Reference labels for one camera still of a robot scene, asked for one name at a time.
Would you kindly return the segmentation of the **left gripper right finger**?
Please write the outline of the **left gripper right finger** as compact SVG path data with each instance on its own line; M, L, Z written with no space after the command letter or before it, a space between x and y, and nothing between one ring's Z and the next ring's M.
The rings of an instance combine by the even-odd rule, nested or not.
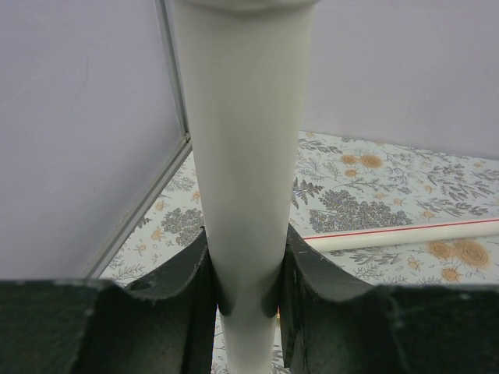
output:
M371 285L289 228L279 312L292 373L495 373L493 284Z

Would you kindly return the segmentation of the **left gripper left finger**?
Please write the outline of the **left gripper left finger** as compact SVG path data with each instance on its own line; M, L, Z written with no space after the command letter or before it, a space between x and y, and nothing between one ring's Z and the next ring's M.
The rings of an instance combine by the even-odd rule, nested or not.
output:
M110 280L1 284L4 373L208 373L216 295L205 234L121 287Z

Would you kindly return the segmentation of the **white PVC pipe frame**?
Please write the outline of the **white PVC pipe frame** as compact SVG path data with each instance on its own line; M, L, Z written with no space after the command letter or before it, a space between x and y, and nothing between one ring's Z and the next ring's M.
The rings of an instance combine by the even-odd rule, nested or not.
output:
M268 373L281 340L300 134L451 154L452 129L487 119L497 138L498 71L487 42L497 41L498 4L169 6L228 370ZM300 236L329 260L330 252L369 246L498 238L486 229L497 222L498 215Z

